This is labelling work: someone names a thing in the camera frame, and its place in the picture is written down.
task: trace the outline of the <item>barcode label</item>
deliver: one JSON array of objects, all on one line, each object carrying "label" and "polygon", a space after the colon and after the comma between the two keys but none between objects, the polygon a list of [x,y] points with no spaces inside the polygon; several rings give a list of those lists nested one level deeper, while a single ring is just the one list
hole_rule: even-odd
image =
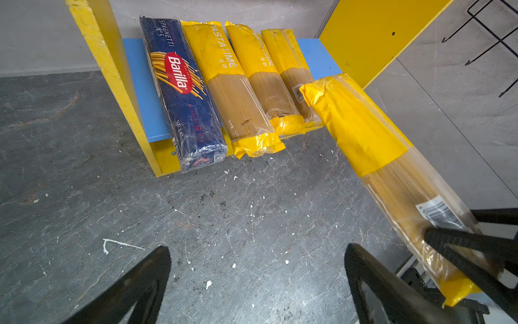
[{"label": "barcode label", "polygon": [[302,95],[302,93],[300,92],[300,87],[302,87],[304,84],[301,83],[301,84],[297,84],[296,86],[294,86],[292,88],[293,90],[293,93],[295,94],[295,98],[297,99],[297,101],[301,104],[304,102],[304,96]]},{"label": "barcode label", "polygon": [[416,205],[416,208],[419,210],[419,213],[435,227],[466,230],[466,227],[455,216],[448,205],[446,205],[446,202],[440,195],[425,203]]}]

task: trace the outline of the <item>yellow metal panel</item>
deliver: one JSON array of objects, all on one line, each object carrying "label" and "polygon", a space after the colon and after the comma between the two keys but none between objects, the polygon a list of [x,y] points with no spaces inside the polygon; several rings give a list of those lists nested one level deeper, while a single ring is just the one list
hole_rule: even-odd
[{"label": "yellow metal panel", "polygon": [[162,175],[180,171],[180,162],[176,155],[172,155],[175,152],[175,146],[172,143],[172,139],[163,139],[158,142],[149,143],[153,150],[156,161],[160,166]]},{"label": "yellow metal panel", "polygon": [[365,88],[452,2],[341,0],[319,39]]},{"label": "yellow metal panel", "polygon": [[[137,95],[110,2],[108,0],[65,0],[65,2],[155,175],[157,177],[164,175],[139,119]],[[164,167],[166,170],[174,169],[174,165]]]}]

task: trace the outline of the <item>yellow pasta package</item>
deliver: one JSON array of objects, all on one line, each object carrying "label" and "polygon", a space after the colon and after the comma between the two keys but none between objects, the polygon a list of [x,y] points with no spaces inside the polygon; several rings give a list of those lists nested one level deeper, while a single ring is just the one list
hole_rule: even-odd
[{"label": "yellow pasta package", "polygon": [[241,159],[285,148],[266,117],[219,22],[184,22],[183,30],[223,127]]},{"label": "yellow pasta package", "polygon": [[293,101],[304,117],[307,131],[323,126],[322,120],[300,93],[300,86],[313,82],[304,55],[291,29],[268,29],[261,31],[272,60],[286,84]]},{"label": "yellow pasta package", "polygon": [[304,134],[304,118],[295,108],[262,36],[241,24],[227,21],[225,27],[244,73],[279,137]]},{"label": "yellow pasta package", "polygon": [[[424,241],[430,227],[481,234],[470,210],[395,124],[347,74],[300,88],[399,237],[453,307],[480,289]],[[495,276],[482,253],[455,247]]]}]

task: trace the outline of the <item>barilla logo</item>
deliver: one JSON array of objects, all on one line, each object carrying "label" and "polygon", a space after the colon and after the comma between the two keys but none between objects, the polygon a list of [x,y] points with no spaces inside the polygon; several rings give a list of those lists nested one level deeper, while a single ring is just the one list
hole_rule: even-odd
[{"label": "barilla logo", "polygon": [[174,52],[169,52],[164,58],[165,71],[169,82],[175,86],[181,94],[189,94],[193,89],[191,73],[182,57]]}]

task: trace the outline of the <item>gray concrete floor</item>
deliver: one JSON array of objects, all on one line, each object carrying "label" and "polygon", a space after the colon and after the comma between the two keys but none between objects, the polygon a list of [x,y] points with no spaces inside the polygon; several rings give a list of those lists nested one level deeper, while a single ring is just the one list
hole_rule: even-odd
[{"label": "gray concrete floor", "polygon": [[347,323],[347,244],[410,255],[325,129],[156,178],[100,72],[0,79],[0,103],[7,323],[63,321],[159,245],[160,323]]},{"label": "gray concrete floor", "polygon": [[[497,46],[464,66],[493,42],[476,23],[440,42],[470,4],[455,1],[367,93],[470,208],[516,207],[518,87],[498,94],[518,61]],[[173,259],[160,323],[347,323],[346,245],[391,270],[409,255],[326,130],[158,179],[99,72],[0,79],[0,107],[7,323],[66,319],[158,245]],[[145,250],[106,254],[105,238]]]}]

